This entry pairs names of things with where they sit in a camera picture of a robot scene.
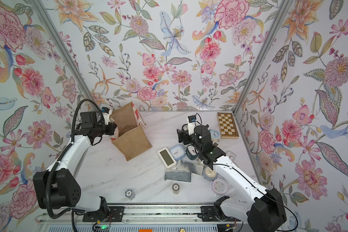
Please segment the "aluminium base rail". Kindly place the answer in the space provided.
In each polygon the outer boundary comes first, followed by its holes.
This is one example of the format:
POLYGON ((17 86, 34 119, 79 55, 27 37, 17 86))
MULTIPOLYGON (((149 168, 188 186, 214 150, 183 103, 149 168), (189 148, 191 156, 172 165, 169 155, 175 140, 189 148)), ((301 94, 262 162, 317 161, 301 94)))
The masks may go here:
MULTIPOLYGON (((233 219, 230 221, 208 221, 202 219, 201 207, 213 207, 211 203, 169 203, 169 204, 136 204, 136 203, 122 203, 109 204, 112 209, 116 207, 124 207, 120 216, 112 216, 111 224, 133 225, 133 224, 240 224, 241 221, 233 219)), ((75 225, 92 225, 96 219, 84 222, 84 216, 74 216, 75 225)), ((38 225, 46 224, 71 224, 71 213, 66 213, 58 219, 50 219, 47 214, 39 215, 35 218, 38 225)))

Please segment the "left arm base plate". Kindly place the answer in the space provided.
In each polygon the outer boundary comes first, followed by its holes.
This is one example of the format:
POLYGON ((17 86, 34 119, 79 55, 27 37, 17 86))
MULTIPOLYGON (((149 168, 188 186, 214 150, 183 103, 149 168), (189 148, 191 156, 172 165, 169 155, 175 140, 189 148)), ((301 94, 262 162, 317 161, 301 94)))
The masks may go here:
POLYGON ((125 207, 109 206, 108 210, 100 209, 95 212, 88 212, 83 216, 83 222, 122 222, 125 207))

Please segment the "small white square clock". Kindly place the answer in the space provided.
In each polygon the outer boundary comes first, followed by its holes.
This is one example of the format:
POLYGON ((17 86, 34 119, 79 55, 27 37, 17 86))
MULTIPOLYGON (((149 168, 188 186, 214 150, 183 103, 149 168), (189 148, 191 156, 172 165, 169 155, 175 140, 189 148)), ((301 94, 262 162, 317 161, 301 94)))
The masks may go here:
POLYGON ((226 152, 226 156, 227 156, 231 161, 235 161, 235 159, 236 159, 236 155, 235 155, 233 152, 231 152, 231 151, 227 151, 227 152, 226 152))

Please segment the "grey round alarm clock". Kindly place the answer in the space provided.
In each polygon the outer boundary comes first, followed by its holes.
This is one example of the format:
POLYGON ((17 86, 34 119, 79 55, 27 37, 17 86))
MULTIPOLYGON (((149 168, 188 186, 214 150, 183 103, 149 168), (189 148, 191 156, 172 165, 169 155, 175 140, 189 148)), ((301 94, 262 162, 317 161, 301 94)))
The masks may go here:
POLYGON ((214 170, 212 170, 210 167, 205 166, 203 169, 203 177, 205 180, 212 182, 215 179, 217 179, 218 174, 214 170))

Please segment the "wooden chess board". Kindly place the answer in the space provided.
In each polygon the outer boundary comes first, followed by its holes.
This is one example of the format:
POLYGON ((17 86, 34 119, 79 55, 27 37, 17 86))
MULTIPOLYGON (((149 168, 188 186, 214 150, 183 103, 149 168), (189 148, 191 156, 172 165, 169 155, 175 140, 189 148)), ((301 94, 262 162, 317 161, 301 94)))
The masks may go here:
POLYGON ((239 138, 236 121, 232 113, 218 112, 217 119, 218 119, 220 137, 222 139, 238 139, 239 138))

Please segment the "small silver cylinder clock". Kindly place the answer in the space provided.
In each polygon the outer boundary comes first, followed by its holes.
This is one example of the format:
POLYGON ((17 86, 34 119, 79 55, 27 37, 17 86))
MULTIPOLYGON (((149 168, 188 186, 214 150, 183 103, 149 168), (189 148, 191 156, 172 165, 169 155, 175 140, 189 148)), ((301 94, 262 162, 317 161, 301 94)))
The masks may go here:
POLYGON ((125 197, 128 198, 129 200, 133 200, 135 198, 134 191, 131 189, 126 190, 125 197))

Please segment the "light blue twin bell clock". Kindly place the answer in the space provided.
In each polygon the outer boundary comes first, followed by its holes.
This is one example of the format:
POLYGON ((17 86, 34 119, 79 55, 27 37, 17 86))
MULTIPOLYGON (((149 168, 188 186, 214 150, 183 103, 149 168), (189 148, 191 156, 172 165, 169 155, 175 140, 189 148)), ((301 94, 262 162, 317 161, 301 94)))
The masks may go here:
POLYGON ((221 137, 218 130, 210 130, 210 135, 213 142, 218 142, 221 137))

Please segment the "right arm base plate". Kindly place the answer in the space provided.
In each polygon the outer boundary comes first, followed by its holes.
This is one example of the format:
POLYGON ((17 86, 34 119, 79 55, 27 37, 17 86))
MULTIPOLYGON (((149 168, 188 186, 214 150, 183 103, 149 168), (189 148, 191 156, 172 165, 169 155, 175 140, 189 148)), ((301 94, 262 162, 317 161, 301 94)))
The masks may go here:
POLYGON ((225 216, 216 206, 202 206, 197 215, 202 222, 235 222, 235 218, 225 216))

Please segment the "white digital alarm clock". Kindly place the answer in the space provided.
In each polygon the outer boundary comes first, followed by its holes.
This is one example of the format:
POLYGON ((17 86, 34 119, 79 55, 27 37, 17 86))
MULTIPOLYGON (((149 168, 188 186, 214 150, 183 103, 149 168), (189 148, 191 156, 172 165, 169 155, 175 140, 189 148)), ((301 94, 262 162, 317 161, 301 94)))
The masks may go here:
POLYGON ((177 164, 176 160, 174 159, 168 148, 160 149, 158 151, 158 156, 167 169, 171 169, 175 167, 177 164))

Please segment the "dark green round alarm clock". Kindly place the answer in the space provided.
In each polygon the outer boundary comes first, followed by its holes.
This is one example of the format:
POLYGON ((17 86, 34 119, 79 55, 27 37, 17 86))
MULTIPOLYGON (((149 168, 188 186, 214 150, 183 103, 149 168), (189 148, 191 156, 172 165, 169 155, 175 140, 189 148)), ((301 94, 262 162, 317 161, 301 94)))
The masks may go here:
POLYGON ((186 155, 190 160, 195 160, 197 159, 198 153, 194 146, 189 145, 186 148, 186 155))

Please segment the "black twin bell alarm clock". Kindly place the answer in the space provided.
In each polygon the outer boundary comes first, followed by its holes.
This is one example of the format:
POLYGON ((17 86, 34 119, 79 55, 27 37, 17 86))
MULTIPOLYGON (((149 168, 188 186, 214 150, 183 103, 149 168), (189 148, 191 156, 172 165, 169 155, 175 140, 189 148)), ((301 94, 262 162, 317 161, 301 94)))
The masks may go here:
POLYGON ((184 124, 184 125, 182 126, 182 130, 183 130, 183 131, 187 131, 187 130, 188 130, 188 124, 184 124))

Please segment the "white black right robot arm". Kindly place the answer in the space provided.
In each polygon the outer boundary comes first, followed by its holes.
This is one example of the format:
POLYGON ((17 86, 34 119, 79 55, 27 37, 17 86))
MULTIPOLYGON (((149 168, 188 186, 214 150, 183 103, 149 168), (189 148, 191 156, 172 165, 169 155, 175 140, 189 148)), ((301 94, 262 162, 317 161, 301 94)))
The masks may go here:
POLYGON ((246 222, 254 232, 279 232, 286 222, 288 208, 281 193, 268 190, 245 174, 226 153, 213 144, 208 126, 177 129, 178 141, 192 145, 202 163, 221 175, 240 194, 239 200, 223 196, 214 202, 217 219, 235 218, 246 222))

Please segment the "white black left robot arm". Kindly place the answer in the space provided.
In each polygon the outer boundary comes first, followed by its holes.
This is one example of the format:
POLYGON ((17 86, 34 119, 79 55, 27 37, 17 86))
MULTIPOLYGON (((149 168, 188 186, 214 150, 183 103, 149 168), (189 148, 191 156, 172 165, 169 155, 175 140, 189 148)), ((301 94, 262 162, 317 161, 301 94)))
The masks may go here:
POLYGON ((69 211, 90 214, 96 220, 111 214, 104 197, 83 194, 75 179, 89 147, 96 145, 94 140, 105 135, 112 136, 117 129, 116 123, 110 119, 112 110, 107 107, 79 114, 85 102, 83 99, 76 107, 70 141, 65 149, 52 165, 33 177, 39 207, 45 209, 51 219, 69 211))

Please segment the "pink round alarm clock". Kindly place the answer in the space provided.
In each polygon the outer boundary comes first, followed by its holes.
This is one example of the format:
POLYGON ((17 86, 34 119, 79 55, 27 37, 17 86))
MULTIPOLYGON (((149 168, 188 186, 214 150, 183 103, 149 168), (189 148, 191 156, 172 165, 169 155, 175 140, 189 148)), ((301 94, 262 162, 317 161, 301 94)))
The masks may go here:
POLYGON ((211 188, 216 195, 224 195, 228 191, 227 183, 221 178, 215 179, 212 182, 211 188))

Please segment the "grey rectangular mirror clock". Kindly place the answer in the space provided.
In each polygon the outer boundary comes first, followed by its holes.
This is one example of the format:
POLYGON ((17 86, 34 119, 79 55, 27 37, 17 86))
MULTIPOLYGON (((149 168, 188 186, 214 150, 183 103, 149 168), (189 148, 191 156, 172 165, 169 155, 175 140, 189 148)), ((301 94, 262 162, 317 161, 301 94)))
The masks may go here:
POLYGON ((164 180, 190 183, 191 172, 180 171, 180 170, 166 170, 164 174, 164 180))

